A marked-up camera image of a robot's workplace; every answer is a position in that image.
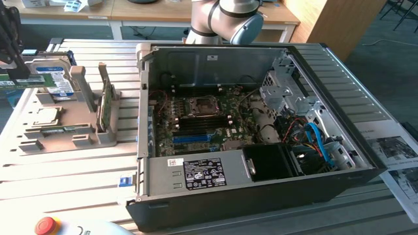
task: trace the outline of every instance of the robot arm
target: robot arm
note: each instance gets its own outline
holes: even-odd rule
[[[250,44],[264,27],[258,0],[193,0],[187,44]]]
[[[10,79],[27,79],[30,69],[22,59],[20,16],[16,7],[6,7],[0,0],[0,68]]]

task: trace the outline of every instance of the wooden table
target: wooden table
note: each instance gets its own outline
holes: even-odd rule
[[[298,18],[282,3],[265,2],[260,11],[265,17],[264,31],[258,41],[289,42],[293,36]],[[135,4],[127,0],[117,0],[113,10],[113,20],[121,22],[113,26],[113,33],[122,39],[122,26],[190,27],[191,1],[170,2],[161,0],[153,4]]]
[[[18,7],[23,24],[105,25],[113,28],[117,40],[122,40],[122,26],[187,28],[191,22],[191,0],[161,0],[153,4],[105,0],[79,13],[65,12],[63,6],[24,8],[22,0],[6,0],[4,4]],[[268,17],[258,41],[289,42],[300,24],[298,18],[281,3],[266,2],[261,11]]]

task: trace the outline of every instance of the red wire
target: red wire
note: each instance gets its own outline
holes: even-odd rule
[[[317,152],[320,153],[320,157],[322,157],[322,152],[320,151],[320,148],[318,148],[317,145],[314,145],[314,144],[313,144],[313,146],[314,146]]]
[[[165,106],[166,106],[166,104],[167,104],[167,101],[169,101],[169,96],[167,96],[167,93],[166,93],[163,90],[158,90],[158,91],[151,92],[151,93],[149,94],[149,97],[150,97],[155,92],[163,92],[163,94],[166,95],[165,104],[163,104],[162,108],[161,108],[159,111],[158,111],[158,114],[161,115],[161,113],[162,113],[162,111],[163,111],[163,108],[165,108]]]
[[[302,118],[296,118],[296,120],[294,120],[293,123],[290,124],[290,127],[289,127],[289,129],[288,129],[288,132],[286,132],[286,135],[285,135],[285,138],[284,138],[282,142],[286,141],[288,136],[289,136],[289,133],[290,133],[290,130],[293,129],[293,126],[294,126],[294,124],[296,124],[296,121],[298,121],[298,120],[305,121]]]

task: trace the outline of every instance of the motherboard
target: motherboard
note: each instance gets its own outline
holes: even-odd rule
[[[155,156],[235,150],[255,143],[255,123],[243,108],[249,93],[241,86],[151,92]]]

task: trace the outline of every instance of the blue pcie slot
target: blue pcie slot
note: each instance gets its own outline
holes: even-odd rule
[[[210,142],[213,135],[179,136],[173,138],[173,143]]]

